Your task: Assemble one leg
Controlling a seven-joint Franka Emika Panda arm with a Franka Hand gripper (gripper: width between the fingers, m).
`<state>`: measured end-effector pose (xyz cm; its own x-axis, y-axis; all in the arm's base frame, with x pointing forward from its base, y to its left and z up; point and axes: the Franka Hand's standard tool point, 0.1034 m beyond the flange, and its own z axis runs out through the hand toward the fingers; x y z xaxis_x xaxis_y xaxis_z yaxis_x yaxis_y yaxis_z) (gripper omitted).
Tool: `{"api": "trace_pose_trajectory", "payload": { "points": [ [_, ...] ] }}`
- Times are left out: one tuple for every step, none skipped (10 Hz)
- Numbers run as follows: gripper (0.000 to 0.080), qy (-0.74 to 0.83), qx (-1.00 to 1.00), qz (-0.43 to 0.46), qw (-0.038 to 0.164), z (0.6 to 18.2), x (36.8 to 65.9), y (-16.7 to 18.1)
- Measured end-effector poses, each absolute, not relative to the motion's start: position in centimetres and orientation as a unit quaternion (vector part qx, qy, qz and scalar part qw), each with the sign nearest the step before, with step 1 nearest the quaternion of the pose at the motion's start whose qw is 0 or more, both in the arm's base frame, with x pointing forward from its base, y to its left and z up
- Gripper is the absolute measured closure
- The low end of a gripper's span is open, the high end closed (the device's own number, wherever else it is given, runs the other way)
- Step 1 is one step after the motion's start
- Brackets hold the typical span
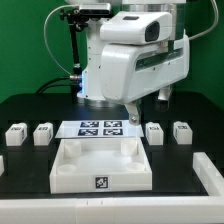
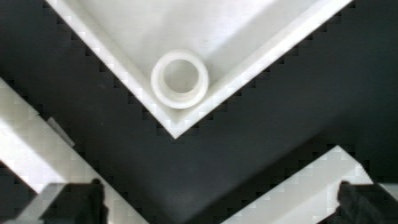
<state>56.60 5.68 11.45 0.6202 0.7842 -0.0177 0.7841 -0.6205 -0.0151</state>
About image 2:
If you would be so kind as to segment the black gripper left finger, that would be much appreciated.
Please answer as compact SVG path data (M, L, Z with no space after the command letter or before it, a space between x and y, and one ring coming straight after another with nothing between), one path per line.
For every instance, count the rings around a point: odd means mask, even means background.
M64 186L41 220L44 224L106 224L105 186L98 179Z

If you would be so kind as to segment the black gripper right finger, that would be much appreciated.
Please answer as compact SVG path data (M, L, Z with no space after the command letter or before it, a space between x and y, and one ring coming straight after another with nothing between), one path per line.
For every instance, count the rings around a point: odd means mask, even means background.
M378 184L343 182L334 224L398 224L398 200Z

